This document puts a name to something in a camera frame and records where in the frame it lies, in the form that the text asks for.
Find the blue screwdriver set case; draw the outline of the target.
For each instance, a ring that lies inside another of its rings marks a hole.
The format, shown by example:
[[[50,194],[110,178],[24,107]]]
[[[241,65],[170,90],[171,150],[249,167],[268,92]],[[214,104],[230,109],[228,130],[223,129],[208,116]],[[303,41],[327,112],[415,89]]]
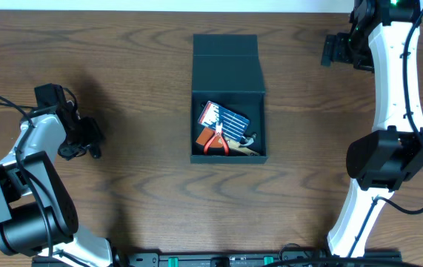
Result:
[[[215,130],[216,126],[221,123],[224,136],[240,142],[250,124],[250,120],[215,102],[208,101],[198,118],[198,123],[212,130]]]

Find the steel claw hammer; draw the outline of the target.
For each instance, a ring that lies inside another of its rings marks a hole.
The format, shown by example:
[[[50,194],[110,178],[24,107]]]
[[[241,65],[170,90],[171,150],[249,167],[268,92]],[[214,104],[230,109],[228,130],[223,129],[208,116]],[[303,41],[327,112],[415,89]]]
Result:
[[[252,133],[250,136],[243,135],[241,137],[241,141],[239,142],[240,146],[247,147],[252,145],[255,142],[256,137],[257,137],[257,133]]]

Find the orange scraper wooden handle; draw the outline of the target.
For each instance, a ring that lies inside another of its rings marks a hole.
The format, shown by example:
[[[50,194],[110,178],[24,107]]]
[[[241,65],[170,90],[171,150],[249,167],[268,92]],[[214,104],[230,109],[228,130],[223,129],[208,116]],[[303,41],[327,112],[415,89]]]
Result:
[[[199,145],[204,146],[205,143],[208,141],[208,139],[213,135],[213,130],[210,128],[204,128],[199,137],[196,140],[196,143]],[[240,141],[235,141],[229,137],[225,137],[225,140],[227,141],[227,144],[229,146],[230,150],[237,151],[240,153],[243,153],[247,156],[259,156],[260,153],[253,151],[250,149],[250,146],[247,147],[241,147]]]

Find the red handled cutting pliers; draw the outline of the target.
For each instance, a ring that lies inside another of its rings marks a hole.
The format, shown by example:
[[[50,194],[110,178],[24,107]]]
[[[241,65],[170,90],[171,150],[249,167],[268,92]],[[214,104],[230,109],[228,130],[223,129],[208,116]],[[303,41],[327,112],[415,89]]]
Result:
[[[208,151],[210,149],[210,146],[214,142],[220,142],[222,144],[222,148],[224,149],[224,155],[225,156],[228,156],[229,155],[230,149],[229,149],[229,146],[227,144],[227,141],[224,138],[223,133],[224,133],[224,131],[223,131],[223,124],[221,122],[217,122],[216,123],[215,130],[213,132],[213,135],[208,139],[208,141],[204,145],[204,154],[205,155],[208,154]]]

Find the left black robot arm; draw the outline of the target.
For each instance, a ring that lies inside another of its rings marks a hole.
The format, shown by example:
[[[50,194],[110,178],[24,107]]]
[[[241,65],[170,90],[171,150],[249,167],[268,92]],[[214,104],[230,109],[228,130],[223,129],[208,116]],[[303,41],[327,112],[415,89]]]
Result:
[[[75,95],[60,85],[35,88],[36,106],[0,105],[22,114],[20,134],[0,160],[0,250],[31,257],[33,266],[120,266],[110,241],[79,224],[54,162],[101,157],[95,119],[80,117]]]

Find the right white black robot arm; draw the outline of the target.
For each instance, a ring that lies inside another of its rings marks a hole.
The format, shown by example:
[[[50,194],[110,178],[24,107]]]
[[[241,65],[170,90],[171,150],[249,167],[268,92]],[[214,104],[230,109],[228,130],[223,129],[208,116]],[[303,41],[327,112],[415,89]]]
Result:
[[[423,167],[423,112],[419,98],[417,46],[423,3],[419,0],[358,0],[347,33],[328,35],[322,65],[351,64],[373,73],[376,109],[371,132],[347,149],[349,191],[327,235],[330,253],[357,258],[384,205],[422,214],[391,201],[403,182]]]

